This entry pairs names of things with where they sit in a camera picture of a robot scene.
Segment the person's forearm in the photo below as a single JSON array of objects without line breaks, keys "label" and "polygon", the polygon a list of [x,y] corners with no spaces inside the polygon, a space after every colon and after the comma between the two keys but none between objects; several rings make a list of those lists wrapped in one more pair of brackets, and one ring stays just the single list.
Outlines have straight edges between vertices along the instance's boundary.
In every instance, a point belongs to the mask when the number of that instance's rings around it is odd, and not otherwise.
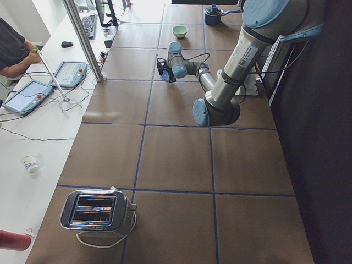
[{"label": "person's forearm", "polygon": [[30,58],[27,56],[21,62],[11,67],[5,67],[4,69],[2,69],[1,75],[7,78],[15,78],[20,74],[24,73],[27,70],[27,68],[30,66],[30,64],[31,64]]}]

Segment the person's hand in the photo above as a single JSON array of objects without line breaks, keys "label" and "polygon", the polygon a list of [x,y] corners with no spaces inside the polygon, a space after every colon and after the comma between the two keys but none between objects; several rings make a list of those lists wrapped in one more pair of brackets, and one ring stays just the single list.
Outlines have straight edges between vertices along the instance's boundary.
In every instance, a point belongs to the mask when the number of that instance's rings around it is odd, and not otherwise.
[{"label": "person's hand", "polygon": [[41,58],[35,49],[33,49],[29,52],[26,59],[29,64],[41,62]]}]

